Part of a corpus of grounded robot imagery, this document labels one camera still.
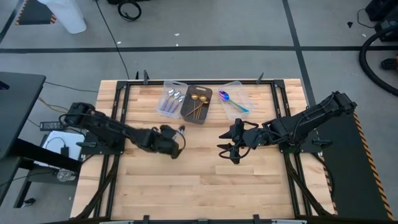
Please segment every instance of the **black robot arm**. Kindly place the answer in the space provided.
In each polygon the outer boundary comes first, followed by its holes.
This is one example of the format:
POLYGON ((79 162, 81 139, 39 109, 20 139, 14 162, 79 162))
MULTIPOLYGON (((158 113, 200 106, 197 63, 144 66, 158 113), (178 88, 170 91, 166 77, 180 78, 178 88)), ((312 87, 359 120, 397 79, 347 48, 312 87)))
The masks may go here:
POLYGON ((299 146, 305 141, 308 133, 330 118, 352 114, 356 103, 352 102, 345 93, 338 91, 332 93, 321 103, 291 117, 273 119, 258 124, 236 119, 235 124, 229 127, 229 131, 222 134, 221 139, 232 139, 234 145, 220 144, 224 149, 220 157, 231 159, 234 164, 239 164, 240 159, 247 156, 251 149, 258 146, 288 143, 290 146, 299 146), (254 128, 245 130, 244 124, 253 125, 254 128), (240 147, 249 147, 245 154, 239 154, 240 147))
POLYGON ((96 111, 95 107, 88 103, 73 103, 68 113, 62 116, 65 117, 63 122, 67 126, 87 129, 98 136, 98 139, 110 149, 116 148, 125 138, 128 138, 140 149, 167 154, 172 159, 176 159, 182 151, 178 149, 178 143, 173 140, 177 131, 168 125, 161 125, 160 131, 155 127, 152 129, 133 128, 96 111))

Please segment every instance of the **wooden table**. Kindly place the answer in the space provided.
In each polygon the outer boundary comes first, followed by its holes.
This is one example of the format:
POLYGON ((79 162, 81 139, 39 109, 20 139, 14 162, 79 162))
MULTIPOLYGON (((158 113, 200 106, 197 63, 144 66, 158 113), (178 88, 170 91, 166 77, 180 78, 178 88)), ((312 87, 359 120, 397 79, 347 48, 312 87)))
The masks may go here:
MULTIPOLYGON (((299 113, 307 105, 301 82, 299 79, 284 81, 291 113, 299 113)), ((102 81, 99 88, 96 109, 108 116, 116 82, 102 81)), ((227 119, 216 99, 217 85, 206 87, 213 89, 214 100, 204 125, 160 116, 154 108, 162 86, 131 87, 126 124, 135 128, 161 124, 178 128, 184 124, 187 147, 178 159, 172 160, 166 155, 146 153, 127 140, 119 163, 112 220, 142 220, 143 215, 150 215, 151 220, 252 219, 253 214, 261 218, 294 217, 283 155, 278 146, 251 151, 240 165, 218 157, 220 149, 216 145, 228 142, 218 136, 227 132, 233 121, 227 119)), ((261 124, 274 119, 271 88, 244 87, 255 106, 245 120, 261 124)), ((323 166, 309 154, 302 154, 301 158, 308 188, 326 210, 334 213, 323 166)), ((78 215, 96 192, 102 161, 103 156, 94 156, 83 164, 71 217, 78 215)), ((107 195, 105 192, 102 215, 107 195)), ((298 199, 303 214, 299 190, 298 199)))

